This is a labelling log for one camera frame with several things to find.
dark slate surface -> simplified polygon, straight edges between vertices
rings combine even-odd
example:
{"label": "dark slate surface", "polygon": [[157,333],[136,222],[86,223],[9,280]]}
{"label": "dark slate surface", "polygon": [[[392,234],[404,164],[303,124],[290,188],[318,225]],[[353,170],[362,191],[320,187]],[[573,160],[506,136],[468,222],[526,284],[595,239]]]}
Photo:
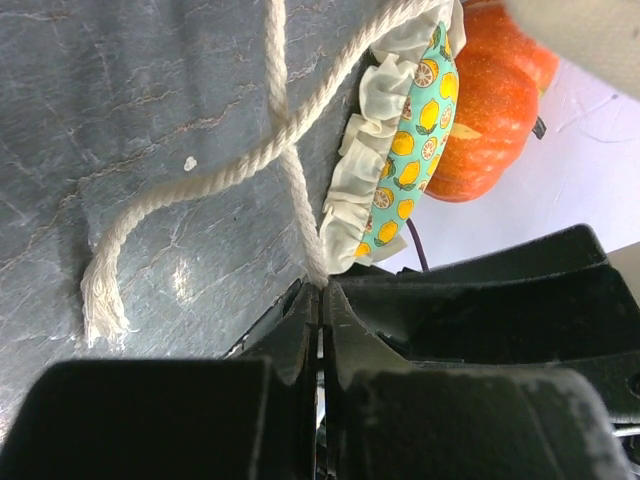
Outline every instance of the dark slate surface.
{"label": "dark slate surface", "polygon": [[[289,2],[290,99],[313,91],[377,2]],[[141,331],[122,349],[79,340],[79,281],[101,232],[159,182],[212,171],[270,131],[263,4],[0,0],[0,438],[26,389],[76,356],[214,357],[303,274],[275,165],[154,213],[119,281]],[[320,212],[352,75],[300,144]],[[198,165],[184,170],[193,155]]]}

white background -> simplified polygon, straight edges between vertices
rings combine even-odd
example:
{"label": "white background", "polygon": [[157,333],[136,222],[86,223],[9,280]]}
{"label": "white background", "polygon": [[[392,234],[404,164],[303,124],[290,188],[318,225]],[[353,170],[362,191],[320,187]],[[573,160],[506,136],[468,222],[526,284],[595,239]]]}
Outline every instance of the white background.
{"label": "white background", "polygon": [[[411,218],[430,267],[501,250],[578,223],[607,252],[640,241],[640,103],[568,62],[541,100],[547,125],[485,196],[451,204],[423,197]],[[408,247],[380,266],[419,269]]]}

twisted cotton rope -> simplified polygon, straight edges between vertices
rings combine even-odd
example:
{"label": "twisted cotton rope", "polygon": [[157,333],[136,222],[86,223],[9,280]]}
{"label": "twisted cotton rope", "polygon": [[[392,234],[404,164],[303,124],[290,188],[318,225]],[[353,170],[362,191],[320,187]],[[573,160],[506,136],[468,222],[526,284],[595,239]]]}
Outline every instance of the twisted cotton rope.
{"label": "twisted cotton rope", "polygon": [[[266,2],[265,51],[269,97],[269,109],[275,127],[282,126],[289,115],[287,100],[287,63],[285,61],[285,38],[287,11],[284,0]],[[284,172],[289,181],[289,190],[293,200],[293,210],[298,219],[302,242],[306,252],[307,273],[311,281],[320,288],[329,282],[327,262],[324,258],[322,242],[316,230],[316,219],[309,203],[307,181],[294,145],[287,147],[280,157]]]}
{"label": "twisted cotton rope", "polygon": [[[130,331],[129,320],[125,316],[124,305],[118,291],[116,278],[118,255],[127,239],[127,235],[144,217],[159,208],[177,202],[203,198],[221,192],[232,185],[242,182],[245,178],[255,175],[258,170],[265,168],[309,130],[334,97],[342,81],[371,43],[393,28],[426,11],[430,5],[437,3],[439,3],[437,0],[396,0],[385,5],[342,50],[329,74],[311,95],[311,98],[293,116],[284,120],[282,125],[275,129],[275,133],[271,138],[263,141],[261,146],[244,154],[218,172],[193,176],[155,187],[135,199],[125,211],[118,215],[113,225],[104,232],[98,242],[94,258],[89,264],[81,284],[84,297],[85,334],[89,345],[98,337],[106,337],[109,342],[115,342],[120,335]],[[269,16],[275,18],[267,20],[269,31],[272,30],[272,27],[284,26],[284,19],[280,18],[282,13],[278,13],[278,7],[273,5],[271,7]],[[274,41],[273,48],[283,49],[284,41]],[[284,53],[280,53],[279,56],[284,58]],[[273,62],[269,56],[267,56],[266,60],[267,65]],[[269,83],[275,85],[275,79],[282,77],[282,68],[277,71],[272,69],[272,72],[274,80],[270,80]],[[283,95],[271,96],[275,100],[283,97]],[[281,101],[279,107],[273,109],[281,118],[283,117],[283,107],[286,107],[286,104]],[[299,162],[296,162],[295,158],[293,160],[292,162],[285,160],[284,165],[297,164],[298,167],[291,169],[293,174],[290,179],[296,178],[299,180],[303,175],[301,171],[296,172],[296,169],[299,168]],[[303,211],[310,210],[311,207],[308,206],[306,193],[300,195],[300,191],[300,188],[291,189],[294,205],[303,204],[303,207],[301,207]],[[299,217],[301,224],[307,220],[308,218],[305,215]],[[301,227],[303,232],[308,232],[310,224],[306,223]],[[309,244],[317,245],[319,243],[319,240],[313,240]],[[313,259],[309,258],[308,263],[314,266],[323,265],[322,262],[318,263],[315,257]],[[320,275],[320,284],[326,281],[326,273],[323,273],[322,268],[319,268],[316,273]]]}

cream ruffle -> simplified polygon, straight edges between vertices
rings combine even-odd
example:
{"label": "cream ruffle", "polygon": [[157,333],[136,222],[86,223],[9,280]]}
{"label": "cream ruffle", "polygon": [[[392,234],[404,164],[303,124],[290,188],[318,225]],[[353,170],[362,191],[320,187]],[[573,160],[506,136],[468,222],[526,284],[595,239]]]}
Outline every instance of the cream ruffle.
{"label": "cream ruffle", "polygon": [[431,10],[392,30],[371,46],[380,66],[369,67],[362,77],[360,114],[352,115],[347,124],[338,151],[342,159],[333,172],[323,208],[325,217],[320,238],[330,274],[343,273],[356,261],[370,265],[406,246],[397,235],[372,254],[355,256],[418,62],[436,26],[443,22],[447,27],[454,56],[465,44],[460,1],[434,3]]}

pumpkin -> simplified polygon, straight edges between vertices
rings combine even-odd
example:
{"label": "pumpkin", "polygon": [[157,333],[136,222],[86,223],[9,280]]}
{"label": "pumpkin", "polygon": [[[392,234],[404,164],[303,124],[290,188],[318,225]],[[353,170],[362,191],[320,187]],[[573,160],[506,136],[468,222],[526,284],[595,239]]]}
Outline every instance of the pumpkin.
{"label": "pumpkin", "polygon": [[518,158],[532,129],[543,126],[536,123],[538,98],[558,66],[555,55],[516,27],[500,0],[471,0],[464,16],[455,123],[425,192],[447,202],[485,194]]}

